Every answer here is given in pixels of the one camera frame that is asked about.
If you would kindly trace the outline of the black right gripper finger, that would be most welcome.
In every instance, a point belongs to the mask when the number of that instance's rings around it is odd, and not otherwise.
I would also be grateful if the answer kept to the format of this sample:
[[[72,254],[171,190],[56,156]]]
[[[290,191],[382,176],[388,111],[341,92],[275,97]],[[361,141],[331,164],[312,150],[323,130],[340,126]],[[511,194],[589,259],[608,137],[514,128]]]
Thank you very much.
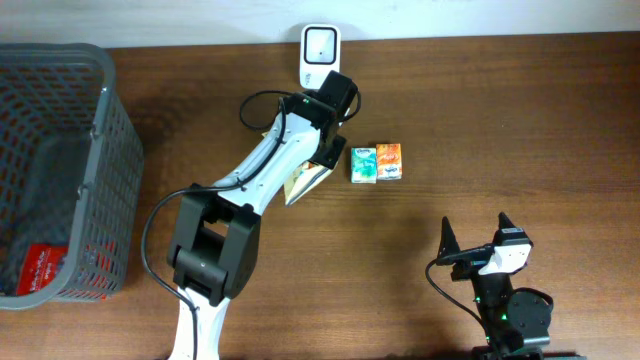
[[[507,244],[520,238],[520,228],[516,227],[504,212],[498,215],[498,229],[496,230],[493,243]]]
[[[447,217],[442,218],[441,239],[438,249],[438,259],[444,260],[460,253],[460,247],[456,240],[454,231]]]

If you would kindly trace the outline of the beige snack bag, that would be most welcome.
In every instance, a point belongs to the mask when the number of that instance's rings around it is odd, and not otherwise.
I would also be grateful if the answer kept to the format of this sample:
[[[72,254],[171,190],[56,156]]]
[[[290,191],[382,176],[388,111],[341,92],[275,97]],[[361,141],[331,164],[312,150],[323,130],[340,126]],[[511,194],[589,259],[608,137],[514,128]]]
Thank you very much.
[[[312,162],[301,164],[284,182],[285,205],[293,205],[332,172],[332,169]]]

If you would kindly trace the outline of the green tissue pack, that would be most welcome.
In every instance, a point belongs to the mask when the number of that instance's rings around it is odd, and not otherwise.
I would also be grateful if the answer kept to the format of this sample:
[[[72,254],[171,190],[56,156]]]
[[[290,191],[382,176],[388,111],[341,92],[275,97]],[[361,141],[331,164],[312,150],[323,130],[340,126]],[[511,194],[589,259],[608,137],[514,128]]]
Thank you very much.
[[[375,148],[351,149],[351,182],[375,184],[377,181],[377,156]]]

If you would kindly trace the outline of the orange tissue pack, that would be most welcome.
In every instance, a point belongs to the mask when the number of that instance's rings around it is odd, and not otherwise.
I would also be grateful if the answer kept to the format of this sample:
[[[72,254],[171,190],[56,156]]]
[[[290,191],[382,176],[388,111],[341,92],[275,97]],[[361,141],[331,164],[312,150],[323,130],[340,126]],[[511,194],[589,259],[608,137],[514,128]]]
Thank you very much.
[[[377,144],[377,179],[399,180],[402,178],[402,152],[400,144]]]

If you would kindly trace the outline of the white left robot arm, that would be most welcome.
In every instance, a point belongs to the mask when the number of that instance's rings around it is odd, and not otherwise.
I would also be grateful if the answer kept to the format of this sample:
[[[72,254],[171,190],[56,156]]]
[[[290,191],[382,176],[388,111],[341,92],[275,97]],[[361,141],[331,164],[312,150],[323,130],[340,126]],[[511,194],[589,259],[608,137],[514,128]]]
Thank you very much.
[[[265,209],[304,163],[335,168],[346,144],[338,130],[360,102],[357,85],[336,71],[317,90],[285,94],[271,129],[240,165],[183,192],[167,255],[181,300],[171,358],[218,358],[230,301],[255,269]]]

